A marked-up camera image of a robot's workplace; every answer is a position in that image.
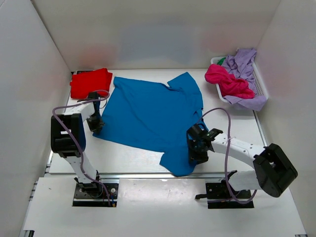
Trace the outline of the blue t shirt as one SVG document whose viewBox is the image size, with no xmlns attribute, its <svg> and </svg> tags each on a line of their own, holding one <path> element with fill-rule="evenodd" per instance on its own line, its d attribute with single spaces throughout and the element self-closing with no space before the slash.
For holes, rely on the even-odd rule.
<svg viewBox="0 0 316 237">
<path fill-rule="evenodd" d="M 167 84 L 122 77 L 102 114 L 97 138 L 162 152 L 160 165 L 174 176 L 191 174 L 187 130 L 202 116 L 203 100 L 194 78 L 185 72 Z"/>
</svg>

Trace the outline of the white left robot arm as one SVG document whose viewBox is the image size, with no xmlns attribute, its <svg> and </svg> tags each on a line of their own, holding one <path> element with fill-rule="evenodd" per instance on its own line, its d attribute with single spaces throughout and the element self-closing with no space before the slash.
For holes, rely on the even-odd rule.
<svg viewBox="0 0 316 237">
<path fill-rule="evenodd" d="M 50 142 L 54 153 L 65 159 L 77 177 L 79 188 L 97 197 L 106 191 L 97 169 L 90 163 L 85 154 L 86 137 L 84 123 L 87 122 L 92 133 L 99 134 L 104 126 L 100 115 L 101 101 L 109 97 L 109 92 L 93 91 L 85 99 L 74 105 L 60 106 L 52 110 L 50 121 Z"/>
</svg>

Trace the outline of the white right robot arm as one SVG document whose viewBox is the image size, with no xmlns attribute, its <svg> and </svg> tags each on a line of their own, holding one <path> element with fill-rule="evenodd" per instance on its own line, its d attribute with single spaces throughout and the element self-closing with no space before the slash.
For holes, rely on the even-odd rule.
<svg viewBox="0 0 316 237">
<path fill-rule="evenodd" d="M 190 164 L 207 162 L 208 152 L 212 151 L 235 158 L 252 168 L 252 171 L 228 173 L 228 181 L 221 186 L 222 194 L 228 198 L 243 190 L 263 190 L 278 198 L 298 177 L 298 171 L 277 144 L 253 145 L 229 137 L 216 128 L 207 130 L 201 123 L 189 128 L 186 136 Z"/>
</svg>

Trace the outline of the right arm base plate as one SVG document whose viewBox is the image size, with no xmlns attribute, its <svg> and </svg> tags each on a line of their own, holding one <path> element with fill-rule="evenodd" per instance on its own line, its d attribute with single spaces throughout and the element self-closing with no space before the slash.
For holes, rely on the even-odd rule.
<svg viewBox="0 0 316 237">
<path fill-rule="evenodd" d="M 207 200 L 208 209 L 252 209 L 253 201 L 247 204 L 236 202 L 229 194 L 225 182 L 205 183 L 205 194 L 197 194 L 195 200 Z"/>
</svg>

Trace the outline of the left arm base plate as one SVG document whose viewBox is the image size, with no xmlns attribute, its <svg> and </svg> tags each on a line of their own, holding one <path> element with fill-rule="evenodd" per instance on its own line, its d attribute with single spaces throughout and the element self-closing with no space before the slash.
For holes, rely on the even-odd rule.
<svg viewBox="0 0 316 237">
<path fill-rule="evenodd" d="M 82 184 L 76 183 L 73 203 L 74 207 L 117 207 L 119 183 L 113 181 L 103 183 L 109 194 L 107 196 L 104 187 L 100 184 L 90 183 Z"/>
</svg>

